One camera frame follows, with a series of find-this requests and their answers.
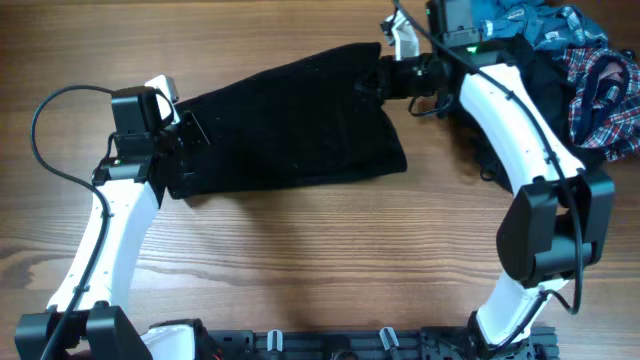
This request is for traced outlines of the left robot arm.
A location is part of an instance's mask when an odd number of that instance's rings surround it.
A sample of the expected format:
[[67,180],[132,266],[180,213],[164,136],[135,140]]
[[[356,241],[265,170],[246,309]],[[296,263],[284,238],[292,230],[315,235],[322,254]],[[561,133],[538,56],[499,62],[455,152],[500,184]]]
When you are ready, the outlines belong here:
[[110,91],[115,131],[84,188],[91,215],[64,281],[42,313],[20,318],[22,359],[215,359],[199,320],[177,320],[139,334],[124,307],[147,229],[190,150],[208,142],[194,117],[180,114],[174,81]]

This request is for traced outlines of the black knit sweater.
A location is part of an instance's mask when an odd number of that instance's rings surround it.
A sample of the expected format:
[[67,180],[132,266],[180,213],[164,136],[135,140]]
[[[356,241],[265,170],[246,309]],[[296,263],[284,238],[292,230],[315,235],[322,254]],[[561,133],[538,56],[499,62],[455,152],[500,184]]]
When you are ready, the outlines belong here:
[[404,172],[374,79],[379,43],[354,43],[178,103],[207,139],[168,186],[194,195],[345,183]]

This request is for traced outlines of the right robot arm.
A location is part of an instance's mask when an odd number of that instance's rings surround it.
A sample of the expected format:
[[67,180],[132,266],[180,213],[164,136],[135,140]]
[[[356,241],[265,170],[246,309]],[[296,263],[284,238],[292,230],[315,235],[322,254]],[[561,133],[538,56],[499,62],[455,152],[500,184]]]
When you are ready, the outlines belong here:
[[602,255],[614,185],[589,173],[553,133],[530,98],[514,40],[485,41],[471,25],[449,27],[445,5],[426,5],[429,32],[402,5],[382,28],[395,53],[378,83],[385,99],[436,95],[438,111],[472,118],[502,165],[513,202],[496,235],[502,273],[488,300],[462,327],[425,327],[415,337],[423,359],[554,359],[553,329],[535,326],[562,288],[579,311],[584,270]]

